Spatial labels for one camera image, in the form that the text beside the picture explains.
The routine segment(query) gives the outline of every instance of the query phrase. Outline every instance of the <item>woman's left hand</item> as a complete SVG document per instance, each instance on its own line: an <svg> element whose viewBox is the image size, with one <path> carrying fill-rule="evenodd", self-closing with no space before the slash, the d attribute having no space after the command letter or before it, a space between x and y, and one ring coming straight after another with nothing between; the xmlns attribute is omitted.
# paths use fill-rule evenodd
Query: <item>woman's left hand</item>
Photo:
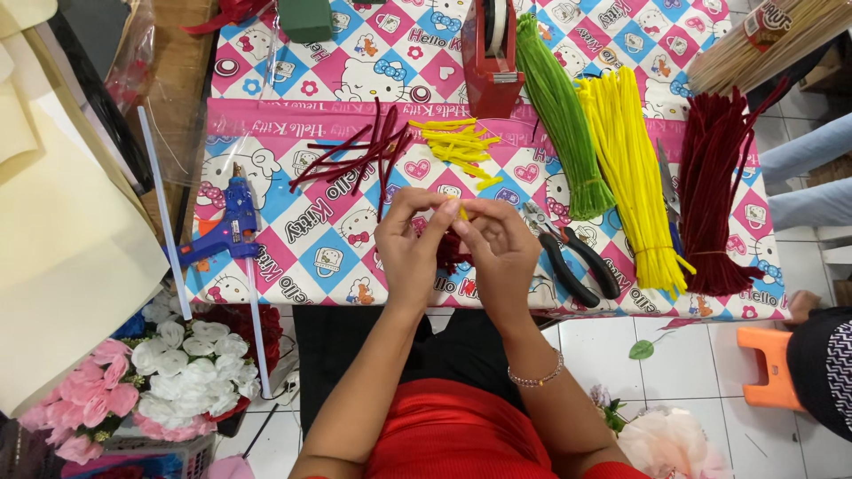
<svg viewBox="0 0 852 479"><path fill-rule="evenodd" d="M387 215L376 228L376 248L388 282L388 306L406 306L425 312L435 283L435 255L444 233L456 219L459 199L447 199L421 188L402 188L394 195ZM440 208L417 237L412 217L417 211Z"/></svg>

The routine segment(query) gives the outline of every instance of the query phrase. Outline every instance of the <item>plastic basket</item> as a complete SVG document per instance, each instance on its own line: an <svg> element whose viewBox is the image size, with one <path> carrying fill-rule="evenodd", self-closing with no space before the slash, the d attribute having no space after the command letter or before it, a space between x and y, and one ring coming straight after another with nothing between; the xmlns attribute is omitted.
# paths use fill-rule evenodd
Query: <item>plastic basket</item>
<svg viewBox="0 0 852 479"><path fill-rule="evenodd" d="M142 436L113 436L104 442L104 454L160 455L177 454L183 462L181 479L201 479L213 460L216 434L197 437L191 441L160 441Z"/></svg>

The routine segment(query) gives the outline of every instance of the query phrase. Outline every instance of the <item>hello kitty tablecloth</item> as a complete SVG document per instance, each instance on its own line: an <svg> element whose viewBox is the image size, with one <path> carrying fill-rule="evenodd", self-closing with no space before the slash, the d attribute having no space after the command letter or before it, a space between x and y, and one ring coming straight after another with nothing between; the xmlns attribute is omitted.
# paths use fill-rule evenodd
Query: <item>hello kitty tablecloth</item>
<svg viewBox="0 0 852 479"><path fill-rule="evenodd" d="M387 284L372 237L377 173L368 171L354 195L354 173L331 185L308 182L294 193L287 182L322 153L307 148L308 143L333 145L371 124L373 97L385 112L392 102L399 104L400 125L408 119L469 118L459 37L469 5L470 0L388 0L384 5L334 0L334 38L323 43L285 44L283 38L271 38L269 12L222 28L208 102L201 177L207 183L199 192L194 235L198 238L210 219L221 215L222 202L210 192L227 186L229 169L222 166L237 159L260 212L256 283L263 303L384 303ZM654 144L657 138L663 141L676 181L686 98L692 94L683 70L731 27L727 5L722 0L515 0L515 10L537 15L543 40L574 77L597 76L622 65L636 70L649 135ZM268 62L270 51L274 57ZM268 65L271 80L264 83ZM586 309L554 283L543 255L529 306L554 317L663 315L688 324L788 316L756 152L749 155L734 202L728 254L739 264L767 271L765 280L734 297L674 298L635 286L632 251L615 210L590 222L567 217L565 177L546 132L534 128L535 112L524 92L513 119L481 122L504 139L489 152L493 160L479 165L501 176L499 184L477 191L478 180L435 159L418 138L396 165L388 194L412 185L462 198L503 199L519 209L531 199L550 212L557 226L570 223L610 264L622 294ZM356 153L337 156L356 158ZM427 220L428 215L414 219ZM574 274L596 290L583 260L568 249L563 256ZM194 265L187 275L188 294L208 303L247 302L247 284L245 265L227 252ZM433 305L479 307L475 268L463 264L454 275L440 273Z"/></svg>

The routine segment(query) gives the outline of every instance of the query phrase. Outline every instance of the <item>green pipe cleaner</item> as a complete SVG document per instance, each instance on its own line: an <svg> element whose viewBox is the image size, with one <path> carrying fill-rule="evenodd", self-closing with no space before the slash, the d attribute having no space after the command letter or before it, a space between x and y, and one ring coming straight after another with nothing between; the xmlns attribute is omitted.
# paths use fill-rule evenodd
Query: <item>green pipe cleaner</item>
<svg viewBox="0 0 852 479"><path fill-rule="evenodd" d="M572 80L538 35L538 20L531 14L518 19L516 46L524 86L568 178L568 215L578 221L596 218L615 206L615 198L598 169L589 123Z"/></svg>

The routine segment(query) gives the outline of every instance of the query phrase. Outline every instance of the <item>scissors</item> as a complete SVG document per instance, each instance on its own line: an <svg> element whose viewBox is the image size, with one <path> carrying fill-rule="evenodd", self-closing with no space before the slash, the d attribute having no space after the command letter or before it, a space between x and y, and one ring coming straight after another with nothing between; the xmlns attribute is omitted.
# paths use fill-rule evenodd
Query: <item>scissors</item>
<svg viewBox="0 0 852 479"><path fill-rule="evenodd" d="M657 153L659 155L659 176L663 183L663 200L665 201L666 215L669 217L671 245L675 248L675 253L683 257L681 235L677 232L677 225L681 222L681 200L675 192L674 182L671 180L669 159L665 156L663 142L659 138L657 138Z"/></svg>
<svg viewBox="0 0 852 479"><path fill-rule="evenodd" d="M538 230L538 242L547 251L547 257L550 259L550 264L553 265L556 279L581 304L586 308L594 308L601 302L601 299L583 283L580 283L571 272L565 258L562 257L560 242L576 251L589 264L591 272L601 286L601 291L606 299L616 299L621 296L621 288L613 271L603 261L601 255L577 237L573 229L569 227L559 229L554 226L544 210L532 201L524 203L524 216L529 221L530 226Z"/></svg>

